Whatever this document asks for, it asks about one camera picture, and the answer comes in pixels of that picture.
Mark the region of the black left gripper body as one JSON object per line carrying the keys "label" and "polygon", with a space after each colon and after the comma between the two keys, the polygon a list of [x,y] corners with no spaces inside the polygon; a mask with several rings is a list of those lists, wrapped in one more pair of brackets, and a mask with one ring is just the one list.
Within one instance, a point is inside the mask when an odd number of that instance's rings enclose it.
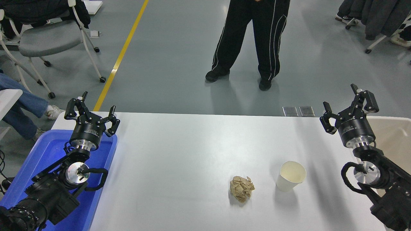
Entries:
{"label": "black left gripper body", "polygon": [[99,146],[102,135],[106,130],[105,123],[108,118],[103,118],[96,114],[87,116],[86,114],[70,117],[70,120],[75,120],[76,125],[70,138],[72,146],[79,145],[82,141],[91,143],[91,146]]}

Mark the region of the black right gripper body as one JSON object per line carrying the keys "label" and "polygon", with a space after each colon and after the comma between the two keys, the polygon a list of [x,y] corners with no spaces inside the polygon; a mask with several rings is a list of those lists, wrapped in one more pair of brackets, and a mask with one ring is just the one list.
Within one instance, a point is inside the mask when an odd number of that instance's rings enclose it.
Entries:
{"label": "black right gripper body", "polygon": [[351,114],[337,114],[335,127],[342,140],[343,146],[354,147],[356,143],[365,142],[367,145],[376,139],[375,134],[366,118],[367,113],[356,111]]}

